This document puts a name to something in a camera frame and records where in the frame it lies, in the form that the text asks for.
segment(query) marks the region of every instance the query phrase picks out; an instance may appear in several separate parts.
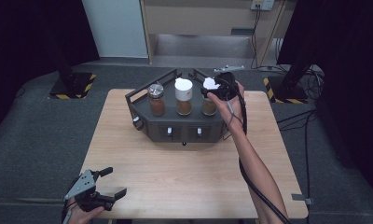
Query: person's hand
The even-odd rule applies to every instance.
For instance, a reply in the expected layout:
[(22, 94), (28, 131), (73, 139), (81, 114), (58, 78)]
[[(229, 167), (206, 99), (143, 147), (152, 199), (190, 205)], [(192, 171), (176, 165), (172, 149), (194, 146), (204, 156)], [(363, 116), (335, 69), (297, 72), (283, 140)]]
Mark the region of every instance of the person's hand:
[[(244, 86), (236, 81), (239, 85), (239, 91), (242, 97), (244, 97)], [(219, 112), (221, 113), (222, 119), (227, 124), (229, 130), (236, 131), (242, 130), (242, 106), (240, 105), (239, 96), (229, 100), (229, 104), (233, 109), (233, 115), (230, 113), (230, 108), (227, 101), (220, 100), (215, 94), (208, 92), (207, 97), (216, 104)]]
[(102, 211), (104, 211), (104, 207), (97, 207), (90, 212), (84, 212), (78, 204), (75, 203), (75, 199), (71, 199), (69, 204), (69, 210), (72, 209), (73, 213), (68, 220), (68, 224), (87, 224), (95, 217), (99, 216)]

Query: yellow and black tape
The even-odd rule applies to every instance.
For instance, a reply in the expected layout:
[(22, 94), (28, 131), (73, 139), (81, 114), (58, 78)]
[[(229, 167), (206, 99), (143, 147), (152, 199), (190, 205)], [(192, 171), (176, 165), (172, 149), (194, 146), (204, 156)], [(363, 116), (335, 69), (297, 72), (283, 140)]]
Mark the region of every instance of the yellow and black tape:
[(274, 90), (271, 87), (269, 80), (267, 78), (263, 79), (265, 83), (266, 90), (268, 91), (268, 97), (272, 103), (283, 103), (283, 104), (308, 104), (308, 100), (305, 99), (281, 99), (277, 98), (274, 94)]
[(63, 93), (51, 94), (49, 96), (49, 98), (50, 99), (62, 99), (62, 100), (66, 100), (66, 99), (83, 99), (83, 98), (85, 98), (88, 95), (88, 92), (90, 91), (91, 85), (93, 84), (93, 81), (94, 81), (95, 78), (96, 78), (96, 75), (91, 75), (90, 76), (90, 81), (88, 82), (87, 86), (85, 87), (84, 92), (82, 92), (80, 94), (63, 94)]

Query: white lid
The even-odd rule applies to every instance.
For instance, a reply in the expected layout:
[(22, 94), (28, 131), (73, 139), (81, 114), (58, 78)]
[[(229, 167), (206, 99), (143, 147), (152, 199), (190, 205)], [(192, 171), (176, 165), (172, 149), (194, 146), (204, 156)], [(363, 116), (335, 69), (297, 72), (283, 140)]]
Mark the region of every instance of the white lid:
[(193, 84), (189, 79), (177, 78), (175, 80), (175, 97), (180, 101), (188, 101), (192, 98)]
[(207, 90), (216, 90), (219, 87), (219, 84), (215, 84), (215, 81), (212, 77), (207, 77), (204, 79), (203, 87)]

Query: power outlet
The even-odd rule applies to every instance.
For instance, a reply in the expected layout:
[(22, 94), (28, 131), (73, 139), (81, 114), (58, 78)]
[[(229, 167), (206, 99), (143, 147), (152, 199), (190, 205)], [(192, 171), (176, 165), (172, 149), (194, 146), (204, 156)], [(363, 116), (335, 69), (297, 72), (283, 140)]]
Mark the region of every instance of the power outlet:
[(274, 0), (253, 0), (251, 10), (270, 11), (273, 8)]

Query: brown spice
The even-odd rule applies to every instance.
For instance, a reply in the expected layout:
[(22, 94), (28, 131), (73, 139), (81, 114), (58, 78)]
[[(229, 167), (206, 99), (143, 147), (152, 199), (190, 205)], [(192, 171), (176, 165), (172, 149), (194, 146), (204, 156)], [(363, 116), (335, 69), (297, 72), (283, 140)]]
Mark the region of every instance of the brown spice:
[(201, 111), (203, 112), (203, 114), (211, 116), (216, 112), (216, 105), (210, 99), (203, 99)]
[(177, 100), (177, 113), (180, 115), (188, 115), (192, 111), (192, 104), (190, 101)]
[(149, 98), (149, 103), (151, 104), (151, 111), (154, 116), (162, 116), (164, 114), (165, 106), (162, 98)]

